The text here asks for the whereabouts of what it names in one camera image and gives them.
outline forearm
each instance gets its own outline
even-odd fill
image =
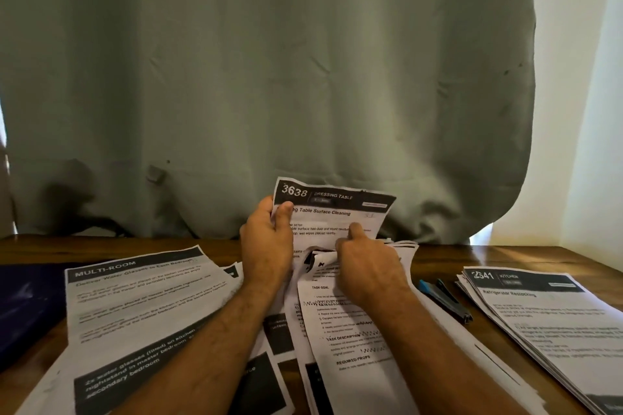
[[[369,311],[422,415],[526,415],[436,324],[412,292]]]
[[[278,286],[245,283],[114,415],[226,414]]]

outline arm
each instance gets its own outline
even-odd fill
[[[270,222],[266,197],[240,229],[244,283],[158,374],[113,415],[226,414],[262,320],[292,265],[292,203]]]
[[[422,415],[526,411],[436,324],[411,291],[396,252],[358,223],[336,244],[339,288],[381,331]]]

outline person's left hand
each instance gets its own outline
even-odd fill
[[[282,203],[270,221],[272,196],[264,197],[257,209],[240,227],[244,283],[279,286],[292,267],[292,202]]]

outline person's left arm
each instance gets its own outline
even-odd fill
[[[270,222],[264,198],[240,229],[244,282],[227,304],[113,415],[226,414],[266,312],[292,265],[292,203]]]

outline dark blue object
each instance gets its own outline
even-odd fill
[[[64,270],[84,263],[0,266],[0,371],[66,315]]]

